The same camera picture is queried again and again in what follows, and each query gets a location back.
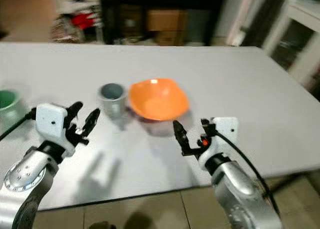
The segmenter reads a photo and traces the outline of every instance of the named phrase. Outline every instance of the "black cable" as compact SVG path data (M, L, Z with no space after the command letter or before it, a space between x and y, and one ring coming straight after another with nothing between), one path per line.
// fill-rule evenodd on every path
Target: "black cable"
M13 126L11 126L2 135L0 135L0 141L2 139L4 139L6 136L8 136L14 129L16 129L18 126L20 126L26 120L34 119L34 118L36 118L36 110L35 110L35 108L33 108L30 112L25 114L24 117L22 117L17 123L15 123Z
M257 171L257 169L255 168L255 166L251 163L251 161L246 157L246 155L235 145L233 144L228 138L226 138L224 135L222 135L220 132L218 132L217 130L215 131L215 134L220 137L221 139L223 139L226 143L228 143L244 160L245 162L249 165L249 167L252 169L252 171L255 173L256 177L258 178L258 180L261 182L264 190L265 190L265 194L268 195L270 202L275 210L275 212L280 215L279 212L279 208L278 205L275 201L274 196L272 195L272 193L270 193L270 189L266 183L266 181L262 178L262 176L260 175L260 173Z

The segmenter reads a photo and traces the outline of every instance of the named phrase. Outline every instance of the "gray cup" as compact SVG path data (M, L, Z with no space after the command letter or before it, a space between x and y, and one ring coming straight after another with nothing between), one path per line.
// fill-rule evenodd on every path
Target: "gray cup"
M25 116L27 108L14 90L0 90L0 134Z
M126 111L126 89L116 83L105 84L99 89L104 113L110 118L119 118Z

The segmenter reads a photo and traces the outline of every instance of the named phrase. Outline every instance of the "green cup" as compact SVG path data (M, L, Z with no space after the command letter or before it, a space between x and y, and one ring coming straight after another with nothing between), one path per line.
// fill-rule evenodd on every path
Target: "green cup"
M27 112L16 91L0 90L0 134L23 118Z

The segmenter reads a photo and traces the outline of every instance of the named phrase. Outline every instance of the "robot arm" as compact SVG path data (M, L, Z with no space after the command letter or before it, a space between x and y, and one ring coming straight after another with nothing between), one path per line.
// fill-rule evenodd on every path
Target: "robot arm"
M212 176L214 194L223 207L233 229L282 229L276 212L264 201L251 178L231 161L225 141L217 138L223 132L232 142L237 139L238 120L234 117L217 117L212 121L201 120L205 134L191 149L187 132L178 122L173 122L174 135L182 148L183 156L194 155L200 167Z
M36 108L37 131L45 141L32 146L21 161L13 165L0 190L0 229L31 229L38 206L52 186L65 157L71 157L78 143L87 145L100 114L95 109L82 129L71 123L83 106L76 102L69 108L41 104Z

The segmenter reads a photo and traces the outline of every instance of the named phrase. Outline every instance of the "table surface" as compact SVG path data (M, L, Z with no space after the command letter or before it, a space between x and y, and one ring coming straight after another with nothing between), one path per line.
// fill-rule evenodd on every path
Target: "table surface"
M0 89L18 90L31 107L83 101L79 122L100 106L98 88L127 88L172 78L190 111L180 120L192 145L200 118L237 117L238 146L265 177L320 166L320 104L255 47L158 47L0 43ZM170 122L134 114L112 121L103 113L88 146L59 166L39 209L61 208L210 184L194 157L181 156ZM41 138L29 121L0 144L0 180ZM235 156L238 162L248 167Z

